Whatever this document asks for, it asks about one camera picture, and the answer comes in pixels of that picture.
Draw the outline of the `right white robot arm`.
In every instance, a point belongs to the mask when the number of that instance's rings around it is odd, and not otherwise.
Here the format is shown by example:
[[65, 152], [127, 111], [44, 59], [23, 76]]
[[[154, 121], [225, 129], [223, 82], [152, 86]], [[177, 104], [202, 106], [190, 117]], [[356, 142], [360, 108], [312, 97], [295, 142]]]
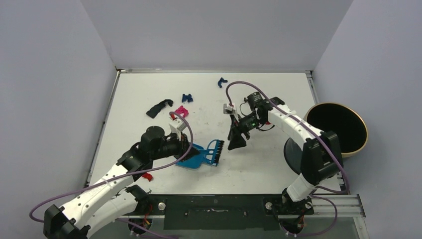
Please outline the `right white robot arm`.
[[302, 152], [298, 177], [284, 190], [286, 196], [281, 200], [286, 213], [295, 213], [301, 201], [322, 181], [343, 170], [339, 138], [332, 131], [325, 132], [309, 124], [278, 97], [266, 99], [262, 93], [254, 92], [246, 102], [251, 113], [243, 117], [232, 102], [223, 105], [224, 114], [231, 119], [228, 150], [245, 147], [250, 131], [265, 123], [285, 133]]

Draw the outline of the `blue plastic dustpan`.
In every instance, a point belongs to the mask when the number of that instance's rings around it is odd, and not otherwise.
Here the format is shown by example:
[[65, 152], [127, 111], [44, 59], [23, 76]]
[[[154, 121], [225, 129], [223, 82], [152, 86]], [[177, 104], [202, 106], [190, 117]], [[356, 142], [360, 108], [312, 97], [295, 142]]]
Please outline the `blue plastic dustpan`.
[[198, 152], [198, 154], [193, 155], [191, 158], [179, 161], [176, 163], [179, 167], [189, 168], [189, 169], [198, 169], [202, 164], [208, 164], [209, 160], [207, 158], [209, 154], [209, 150], [205, 149], [204, 147], [194, 144], [193, 148], [191, 149], [190, 153], [194, 151], [194, 149]]

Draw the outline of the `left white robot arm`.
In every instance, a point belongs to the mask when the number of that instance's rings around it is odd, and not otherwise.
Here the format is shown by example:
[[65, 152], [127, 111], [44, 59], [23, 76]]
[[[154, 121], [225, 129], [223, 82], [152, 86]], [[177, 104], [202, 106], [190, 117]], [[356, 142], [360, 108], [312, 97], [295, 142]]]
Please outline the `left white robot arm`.
[[134, 182], [153, 161], [175, 156], [190, 157], [193, 145], [183, 133], [187, 127], [151, 126], [111, 169], [93, 186], [62, 206], [50, 206], [44, 213], [43, 233], [48, 239], [87, 239], [95, 231], [128, 213], [138, 215], [150, 209], [149, 195]]

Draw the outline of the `black paper scrap strip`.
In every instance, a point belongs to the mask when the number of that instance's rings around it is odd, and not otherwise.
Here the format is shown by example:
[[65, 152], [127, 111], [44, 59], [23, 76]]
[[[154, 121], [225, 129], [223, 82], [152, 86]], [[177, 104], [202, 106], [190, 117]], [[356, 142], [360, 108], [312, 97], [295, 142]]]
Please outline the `black paper scrap strip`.
[[162, 109], [164, 109], [166, 106], [173, 106], [173, 101], [171, 99], [165, 99], [161, 101], [160, 103], [154, 105], [150, 110], [146, 112], [146, 115], [150, 118], [154, 119]]

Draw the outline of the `red paper scrap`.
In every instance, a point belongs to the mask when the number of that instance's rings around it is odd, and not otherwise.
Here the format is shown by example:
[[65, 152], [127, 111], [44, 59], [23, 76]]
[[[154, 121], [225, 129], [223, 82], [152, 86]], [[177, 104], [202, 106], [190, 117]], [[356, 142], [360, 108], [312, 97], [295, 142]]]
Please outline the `red paper scrap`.
[[151, 182], [154, 178], [151, 174], [149, 173], [145, 173], [142, 175], [142, 178], [145, 178], [146, 180], [148, 180], [149, 182]]

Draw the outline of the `blue hand brush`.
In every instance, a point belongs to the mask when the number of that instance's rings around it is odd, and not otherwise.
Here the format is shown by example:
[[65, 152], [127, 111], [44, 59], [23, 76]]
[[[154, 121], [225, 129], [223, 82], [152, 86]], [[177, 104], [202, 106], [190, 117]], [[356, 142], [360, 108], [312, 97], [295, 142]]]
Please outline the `blue hand brush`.
[[214, 139], [209, 142], [207, 148], [202, 150], [202, 163], [211, 166], [218, 166], [224, 140]]

